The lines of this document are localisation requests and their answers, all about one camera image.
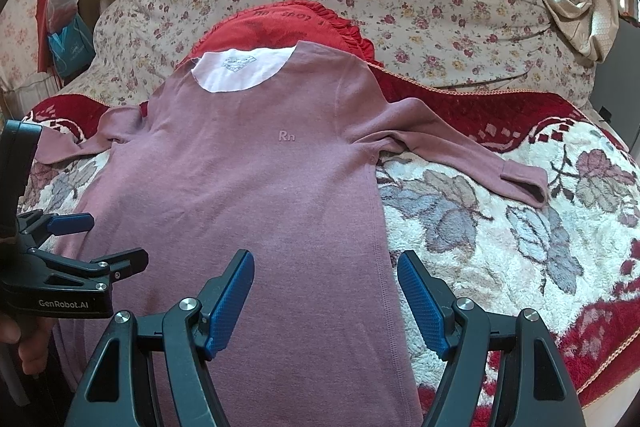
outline mauve sweater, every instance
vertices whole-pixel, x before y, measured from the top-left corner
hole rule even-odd
[[[58,253],[88,261],[145,248],[146,271],[113,291],[114,309],[144,315],[195,296],[246,248],[255,282],[209,364],[231,425],[419,426],[378,155],[409,148],[538,208],[545,171],[502,160],[420,100],[386,102],[366,63],[320,44],[299,42],[273,76],[244,90],[209,92],[193,67],[156,90],[146,118],[138,106],[114,107],[80,145],[43,128],[42,163],[111,149],[76,208],[94,215],[94,229],[61,238]],[[60,321],[56,346],[72,385],[106,324]]]

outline screw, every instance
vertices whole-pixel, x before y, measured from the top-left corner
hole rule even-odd
[[[186,299],[182,299],[180,301],[180,309],[183,311],[190,311],[193,310],[198,304],[198,301],[196,301],[196,299],[194,299],[193,297],[187,297]]]
[[[468,297],[461,297],[456,301],[458,308],[464,311],[469,311],[474,308],[474,302]]]
[[[531,322],[535,322],[540,318],[540,314],[537,311],[532,310],[531,308],[524,308],[522,313],[524,315],[524,318]]]
[[[124,324],[131,318],[131,314],[127,311],[122,311],[122,312],[116,313],[115,318],[118,324]]]

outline blanket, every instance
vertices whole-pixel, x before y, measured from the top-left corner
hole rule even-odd
[[[558,95],[443,92],[375,66],[372,71],[388,100],[418,96],[488,149],[545,168],[550,181],[550,204],[534,210],[411,153],[381,156],[376,175],[394,270],[403,250],[415,250],[432,275],[487,311],[537,309],[583,405],[636,371],[640,184],[628,153]],[[28,121],[84,140],[105,110],[86,96],[60,95],[38,104]],[[108,154],[52,167],[35,163],[21,209],[71,213]],[[426,411],[444,364],[426,349],[400,290],[398,298]],[[488,419],[497,363],[497,354],[489,357],[475,427]]]

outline blue gripper pad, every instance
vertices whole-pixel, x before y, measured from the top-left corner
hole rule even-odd
[[[215,357],[216,353],[225,349],[229,343],[246,296],[254,282],[254,270],[254,256],[247,252],[229,284],[226,285],[218,305],[211,312],[209,338],[204,347],[209,357]]]
[[[69,214],[68,216],[54,216],[47,223],[47,232],[51,235],[89,232],[94,227],[94,224],[94,216],[88,212],[84,214]]]
[[[427,348],[445,360],[450,347],[445,338],[442,312],[404,253],[398,259],[398,282]]]

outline red pillow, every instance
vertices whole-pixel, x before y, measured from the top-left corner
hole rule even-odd
[[[362,38],[357,26],[319,2],[308,0],[276,2],[238,12],[213,26],[182,62],[206,52],[290,48],[298,41],[317,42],[382,65],[374,59],[372,42]]]

